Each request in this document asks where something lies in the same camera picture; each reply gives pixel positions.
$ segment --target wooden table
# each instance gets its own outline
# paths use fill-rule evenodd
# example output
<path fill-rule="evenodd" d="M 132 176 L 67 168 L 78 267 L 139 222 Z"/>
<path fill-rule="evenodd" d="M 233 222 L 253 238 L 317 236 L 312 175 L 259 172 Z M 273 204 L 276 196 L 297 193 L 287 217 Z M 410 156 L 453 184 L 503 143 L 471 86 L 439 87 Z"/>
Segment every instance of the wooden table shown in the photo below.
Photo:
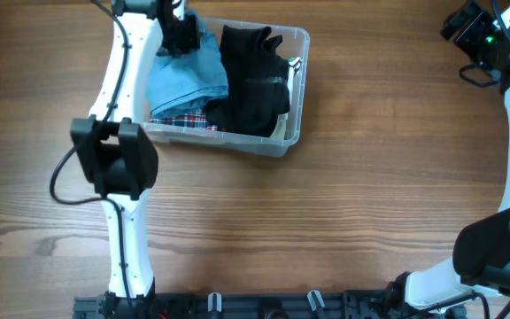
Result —
<path fill-rule="evenodd" d="M 158 145 L 158 291 L 376 289 L 450 256 L 463 227 L 497 211 L 508 144 L 503 98 L 460 80 L 468 58 L 438 33 L 461 3 L 194 2 L 309 32 L 302 135 L 282 159 Z M 59 206 L 48 183 L 111 42 L 90 4 L 0 6 L 0 318 L 70 318 L 73 297 L 107 289 L 101 206 Z M 92 193 L 77 159 L 58 187 Z"/>

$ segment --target clear plastic bin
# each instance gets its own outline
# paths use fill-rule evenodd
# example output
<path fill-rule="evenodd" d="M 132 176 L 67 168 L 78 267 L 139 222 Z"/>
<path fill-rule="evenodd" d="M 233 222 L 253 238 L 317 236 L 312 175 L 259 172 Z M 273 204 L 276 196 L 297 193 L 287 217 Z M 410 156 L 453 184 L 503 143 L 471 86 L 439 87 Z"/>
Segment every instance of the clear plastic bin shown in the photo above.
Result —
<path fill-rule="evenodd" d="M 199 128 L 181 128 L 171 125 L 150 123 L 149 117 L 144 119 L 143 127 L 147 135 L 154 142 L 188 143 L 208 146 L 224 147 L 242 152 L 252 152 L 258 155 L 281 157 L 300 138 L 300 122 L 302 120 L 302 104 L 305 96 L 306 66 L 308 63 L 308 49 L 310 36 L 300 27 L 281 27 L 259 23 L 233 21 L 225 19 L 202 18 L 204 23 L 218 36 L 220 41 L 224 25 L 235 28 L 271 27 L 270 36 L 282 35 L 282 44 L 277 53 L 282 58 L 302 59 L 302 67 L 294 77 L 292 101 L 290 104 L 287 131 L 283 141 L 267 137 L 247 136 L 242 134 L 209 131 Z"/>

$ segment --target plaid fabric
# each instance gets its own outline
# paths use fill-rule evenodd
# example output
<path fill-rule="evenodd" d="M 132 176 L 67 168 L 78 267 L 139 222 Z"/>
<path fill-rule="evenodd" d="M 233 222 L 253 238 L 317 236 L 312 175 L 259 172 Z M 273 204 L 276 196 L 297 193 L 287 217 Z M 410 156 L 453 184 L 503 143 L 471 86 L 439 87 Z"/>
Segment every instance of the plaid fabric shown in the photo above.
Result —
<path fill-rule="evenodd" d="M 193 113 L 175 116 L 166 119 L 150 119 L 150 122 L 164 125 L 173 125 L 181 128 L 201 128 L 217 131 L 218 126 L 208 124 L 205 119 L 204 110 L 197 110 Z"/>

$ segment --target metal clamp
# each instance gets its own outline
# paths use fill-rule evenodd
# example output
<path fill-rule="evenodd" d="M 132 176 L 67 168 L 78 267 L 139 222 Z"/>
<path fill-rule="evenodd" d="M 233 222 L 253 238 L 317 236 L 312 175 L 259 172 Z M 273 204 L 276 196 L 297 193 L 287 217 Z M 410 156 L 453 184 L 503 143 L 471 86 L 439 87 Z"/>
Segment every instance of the metal clamp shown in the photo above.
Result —
<path fill-rule="evenodd" d="M 210 319 L 223 318 L 221 313 L 221 295 L 219 293 L 212 292 L 208 296 L 208 312 L 210 313 Z"/>
<path fill-rule="evenodd" d="M 311 291 L 308 292 L 308 302 L 310 303 L 310 307 L 312 311 L 316 313 L 316 317 L 318 319 L 324 319 L 326 316 L 324 315 L 324 299 L 319 291 Z"/>

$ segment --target folded clothes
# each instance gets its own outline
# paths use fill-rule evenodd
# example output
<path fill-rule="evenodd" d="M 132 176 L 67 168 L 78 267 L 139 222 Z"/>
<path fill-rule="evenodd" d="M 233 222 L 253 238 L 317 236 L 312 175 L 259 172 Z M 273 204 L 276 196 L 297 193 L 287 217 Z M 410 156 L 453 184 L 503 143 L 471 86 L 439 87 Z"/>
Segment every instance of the folded clothes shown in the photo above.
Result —
<path fill-rule="evenodd" d="M 200 49 L 173 58 L 155 57 L 147 83 L 151 115 L 156 119 L 193 113 L 208 101 L 228 96 L 216 35 L 198 18 Z"/>
<path fill-rule="evenodd" d="M 164 125 L 173 125 L 182 128 L 201 128 L 217 131 L 218 127 L 208 124 L 203 110 L 196 110 L 193 113 L 175 116 L 165 119 L 151 119 L 151 122 Z"/>
<path fill-rule="evenodd" d="M 276 54 L 282 37 L 267 39 L 271 32 L 270 27 L 223 28 L 220 52 L 229 96 L 208 102 L 210 124 L 227 132 L 270 137 L 279 115 L 289 112 L 289 62 Z"/>
<path fill-rule="evenodd" d="M 300 70 L 302 65 L 302 60 L 300 58 L 291 58 L 289 59 L 289 79 L 287 83 L 287 87 L 289 88 L 290 93 L 290 102 L 292 103 L 292 87 L 294 84 L 294 76 Z M 269 137 L 275 140 L 284 140 L 286 130 L 287 130 L 287 120 L 289 119 L 289 115 L 281 114 L 278 116 L 278 120 L 276 126 L 274 127 L 273 134 Z M 202 110 L 196 110 L 193 113 L 188 113 L 185 115 L 179 115 L 173 118 L 165 118 L 165 119 L 151 119 L 151 122 L 157 124 L 164 125 L 173 125 L 177 127 L 184 128 L 201 128 L 207 129 L 211 131 L 217 131 L 218 127 L 216 125 L 208 124 L 208 121 L 205 118 L 205 113 Z"/>

